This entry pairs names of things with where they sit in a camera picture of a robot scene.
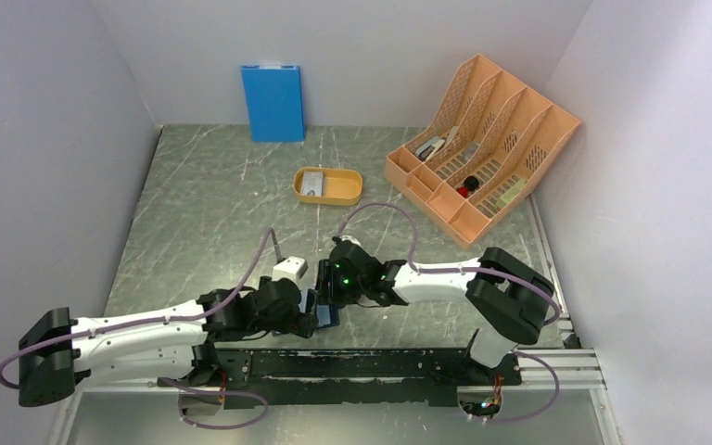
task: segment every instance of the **forearm of robot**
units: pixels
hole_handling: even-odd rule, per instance
[[[416,263],[417,267],[423,269],[461,269],[480,267],[480,265],[476,258],[447,264]],[[398,297],[409,304],[422,301],[451,301],[470,305],[465,292],[468,282],[475,277],[476,273],[416,273],[406,264],[400,267],[394,276],[393,290]],[[494,368],[516,346],[516,342],[499,334],[492,324],[485,320],[471,345],[471,358],[480,364]]]
[[[134,315],[105,318],[78,318],[72,332],[97,331],[114,324],[163,316],[199,315],[203,307],[189,300],[170,308]],[[181,378],[193,369],[192,348],[206,341],[205,318],[193,322],[142,324],[131,328],[73,340],[80,356],[75,373],[87,375],[77,388],[103,383],[157,376]]]

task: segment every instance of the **orange plastic rack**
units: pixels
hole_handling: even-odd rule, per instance
[[[446,145],[425,161],[433,136]],[[469,248],[539,183],[580,121],[478,55],[454,74],[432,123],[386,158],[386,178],[462,248]],[[478,143],[476,152],[466,148]],[[468,198],[468,176],[480,187]]]

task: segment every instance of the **gray marble tabletop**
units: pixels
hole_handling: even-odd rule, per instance
[[[414,259],[450,262],[477,257],[485,247],[506,249],[546,273],[531,207],[525,202],[477,245],[462,250],[384,178],[386,154],[421,128],[311,127],[301,143],[257,144],[247,126],[167,125],[133,218],[106,316],[151,311],[215,288],[230,288],[246,270],[265,227],[273,227],[285,256],[305,258],[313,286],[315,265],[333,246],[331,236],[350,208],[299,202],[293,178],[305,166],[351,169],[364,180],[362,203],[388,201],[418,222]],[[346,229],[380,260],[404,258],[411,227],[397,212],[370,208]],[[266,248],[248,285],[271,274]],[[464,347],[485,323],[468,304],[420,303],[408,307],[340,311],[340,326],[310,339],[267,336],[251,348]],[[542,330],[538,347],[560,348],[555,325]]]

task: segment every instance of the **black metal base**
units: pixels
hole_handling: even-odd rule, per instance
[[[488,369],[464,359],[458,348],[407,350],[217,350],[228,389],[261,394],[272,405],[399,403],[457,406],[457,387],[522,383],[514,354]],[[214,376],[210,385],[222,382]],[[258,405],[233,397],[225,409]]]

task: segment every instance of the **blue box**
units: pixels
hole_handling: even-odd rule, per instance
[[[249,130],[255,142],[304,140],[301,73],[295,65],[241,67]]]

